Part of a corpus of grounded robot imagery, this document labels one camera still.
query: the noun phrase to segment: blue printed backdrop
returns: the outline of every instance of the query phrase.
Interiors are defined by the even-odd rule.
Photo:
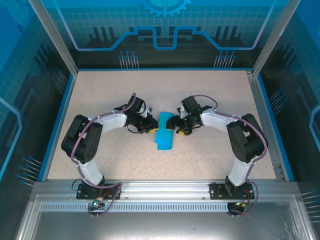
[[[0,0],[0,239],[14,239],[70,72],[27,0]],[[14,199],[14,207],[8,201]]]
[[[320,191],[320,2],[302,0],[261,76],[294,177]]]
[[[44,1],[80,68],[252,67],[286,3]]]

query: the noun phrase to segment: beige work surface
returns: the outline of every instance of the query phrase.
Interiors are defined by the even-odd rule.
[[[253,114],[259,119],[245,71],[158,70],[158,71],[80,71],[59,136],[48,179],[80,177],[61,142],[76,115],[92,117],[128,103],[133,92],[160,112],[177,114],[181,100],[196,94],[215,98],[222,112]],[[201,106],[214,106],[197,97]],[[235,156],[228,134],[212,127],[195,129],[190,136],[174,134],[173,147],[157,150],[155,133],[133,134],[126,127],[105,133],[95,156],[106,179],[113,180],[213,180],[224,179]],[[253,168],[251,179],[274,179],[269,154]]]

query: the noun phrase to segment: mounting plate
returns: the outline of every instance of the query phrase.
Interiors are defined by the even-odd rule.
[[[104,200],[112,200],[118,190],[118,186],[114,186],[111,188],[106,188],[103,190],[103,193],[110,192],[106,196],[104,196]],[[120,192],[118,196],[115,198],[116,200],[120,199]],[[76,199],[81,199],[81,200],[95,200],[98,197],[100,197],[97,193],[94,193],[92,191],[89,191],[88,187],[84,185],[83,183],[80,183],[78,185],[78,190],[76,192]]]
[[[229,193],[225,188],[224,183],[211,183],[209,184],[209,193],[211,200],[247,200],[248,196],[244,192],[244,190],[248,190],[250,193],[250,200],[255,199],[254,189],[251,184],[244,183],[241,186],[236,187],[236,193],[233,197],[230,197]]]

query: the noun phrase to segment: gear graphic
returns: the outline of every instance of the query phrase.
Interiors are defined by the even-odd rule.
[[[29,17],[28,0],[0,0],[0,7],[7,7],[7,10],[19,24],[23,24]]]
[[[186,10],[187,4],[191,4],[191,0],[140,0],[144,5],[144,10],[149,10],[150,14],[156,14],[157,17],[174,14],[180,14],[181,10]]]

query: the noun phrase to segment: blue sponge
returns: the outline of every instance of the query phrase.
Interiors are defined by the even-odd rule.
[[[158,150],[170,150],[172,149],[172,141],[174,137],[173,130],[166,129],[166,123],[169,118],[173,117],[174,114],[170,112],[162,111],[159,117],[159,130],[156,131],[155,143],[158,144]]]

